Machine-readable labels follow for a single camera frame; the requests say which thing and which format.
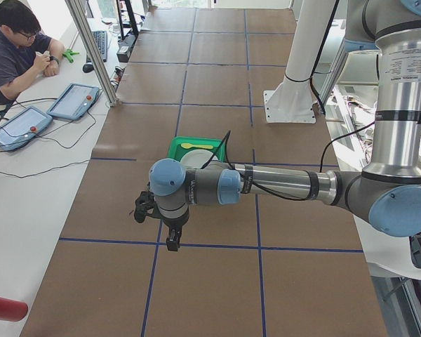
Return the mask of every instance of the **black mouse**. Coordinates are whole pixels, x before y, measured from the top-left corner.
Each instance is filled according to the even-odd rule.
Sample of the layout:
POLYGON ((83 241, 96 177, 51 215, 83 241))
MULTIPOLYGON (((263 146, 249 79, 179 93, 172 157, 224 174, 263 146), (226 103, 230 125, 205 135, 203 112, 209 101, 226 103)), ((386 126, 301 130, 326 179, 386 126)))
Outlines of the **black mouse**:
POLYGON ((93 70, 93 64, 91 62, 84 63, 83 72, 91 72, 93 70))

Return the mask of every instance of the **tablet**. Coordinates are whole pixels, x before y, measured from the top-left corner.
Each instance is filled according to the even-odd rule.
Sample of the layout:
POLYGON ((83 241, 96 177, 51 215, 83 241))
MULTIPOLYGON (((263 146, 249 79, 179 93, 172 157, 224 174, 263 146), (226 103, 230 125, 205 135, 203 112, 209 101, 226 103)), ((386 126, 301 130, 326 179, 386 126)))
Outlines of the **tablet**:
POLYGON ((99 91, 96 86, 72 83, 48 109, 47 114, 74 121, 91 108, 98 98, 99 91))
POLYGON ((0 126, 0 146, 5 151, 26 145, 53 120, 36 107, 28 107, 0 126))

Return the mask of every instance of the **warning label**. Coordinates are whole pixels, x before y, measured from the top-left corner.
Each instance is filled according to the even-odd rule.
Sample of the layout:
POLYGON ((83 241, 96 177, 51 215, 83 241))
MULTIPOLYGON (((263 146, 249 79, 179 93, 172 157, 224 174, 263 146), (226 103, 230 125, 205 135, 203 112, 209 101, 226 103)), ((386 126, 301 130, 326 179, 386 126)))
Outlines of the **warning label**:
POLYGON ((381 83, 421 82, 421 48, 383 55, 381 83))

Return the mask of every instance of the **green container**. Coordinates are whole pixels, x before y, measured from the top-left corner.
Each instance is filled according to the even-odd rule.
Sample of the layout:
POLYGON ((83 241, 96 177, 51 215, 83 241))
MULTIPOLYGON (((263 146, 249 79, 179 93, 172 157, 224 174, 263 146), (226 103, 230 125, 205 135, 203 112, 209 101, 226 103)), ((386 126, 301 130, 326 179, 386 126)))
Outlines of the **green container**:
MULTIPOLYGON (((211 145, 212 149, 205 149, 210 152, 214 152, 218 145, 220 144, 220 139, 212 139, 212 138, 193 138, 193 137, 174 137, 170 143, 170 149, 168 149, 168 158, 172 158, 174 160, 181 161, 184 155, 190 151, 201 149, 200 145, 208 146, 211 145), (196 145, 196 147, 191 147, 189 149, 185 149, 182 144, 192 144, 196 145)), ((225 144, 218 150, 215 154, 220 161, 225 161, 225 152, 226 147, 225 144)))

